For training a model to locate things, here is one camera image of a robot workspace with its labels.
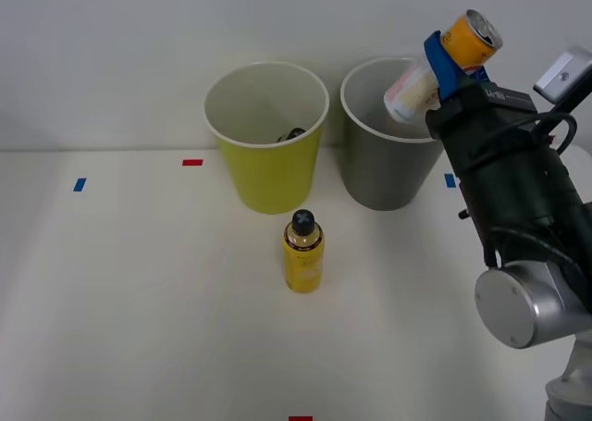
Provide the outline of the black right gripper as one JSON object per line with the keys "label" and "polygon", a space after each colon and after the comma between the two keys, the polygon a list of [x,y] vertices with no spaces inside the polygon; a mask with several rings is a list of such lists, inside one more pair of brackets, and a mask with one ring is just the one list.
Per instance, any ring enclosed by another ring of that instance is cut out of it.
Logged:
{"label": "black right gripper", "polygon": [[442,142],[453,172],[464,177],[499,160],[549,170],[549,144],[532,133],[543,115],[530,96],[490,82],[484,66],[462,70],[440,35],[434,31],[424,41],[440,103],[439,109],[425,114],[425,123],[431,136]]}

